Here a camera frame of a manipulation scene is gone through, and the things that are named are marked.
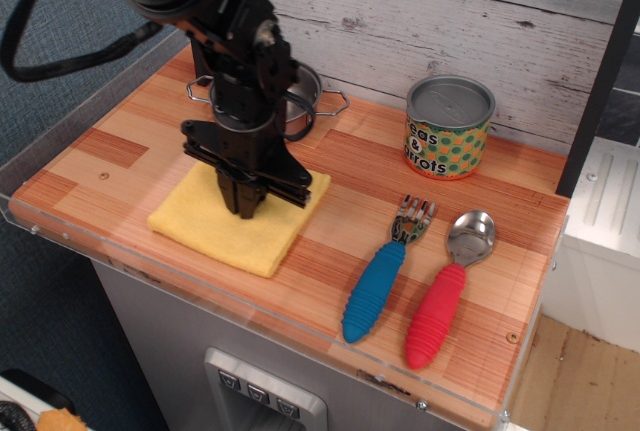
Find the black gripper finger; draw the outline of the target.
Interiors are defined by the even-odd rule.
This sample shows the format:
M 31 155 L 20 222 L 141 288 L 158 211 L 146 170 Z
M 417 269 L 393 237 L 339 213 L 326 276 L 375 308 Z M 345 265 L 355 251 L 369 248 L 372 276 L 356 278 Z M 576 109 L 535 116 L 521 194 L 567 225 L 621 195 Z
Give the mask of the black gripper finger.
M 218 187 L 227 209 L 232 214 L 238 214 L 240 206 L 237 199 L 237 182 L 224 171 L 217 170 L 216 175 Z
M 238 188 L 239 213 L 242 219 L 252 219 L 258 206 L 267 195 L 267 187 L 261 181 L 240 183 Z

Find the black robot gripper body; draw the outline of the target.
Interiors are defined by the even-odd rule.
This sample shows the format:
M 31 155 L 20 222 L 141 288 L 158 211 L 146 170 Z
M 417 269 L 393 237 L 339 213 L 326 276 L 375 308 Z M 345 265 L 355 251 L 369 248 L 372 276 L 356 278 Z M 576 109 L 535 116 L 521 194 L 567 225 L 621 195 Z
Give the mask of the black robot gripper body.
M 237 182 L 237 199 L 240 183 L 261 181 L 267 194 L 303 208 L 310 200 L 312 177 L 288 151 L 286 141 L 274 138 L 244 143 L 217 137 L 197 140 L 186 137 L 184 152 L 233 177 Z

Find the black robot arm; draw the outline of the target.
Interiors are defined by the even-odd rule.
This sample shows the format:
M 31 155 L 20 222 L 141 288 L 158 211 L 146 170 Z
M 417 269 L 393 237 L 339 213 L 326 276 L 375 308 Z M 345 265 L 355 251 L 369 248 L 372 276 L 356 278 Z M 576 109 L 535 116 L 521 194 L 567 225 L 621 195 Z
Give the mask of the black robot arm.
M 191 39 L 212 76 L 210 121 L 187 120 L 187 155 L 215 168 L 228 210 L 243 219 L 272 194 L 298 207 L 310 173 L 290 154 L 286 106 L 296 101 L 298 62 L 269 0 L 124 0 L 141 16 Z

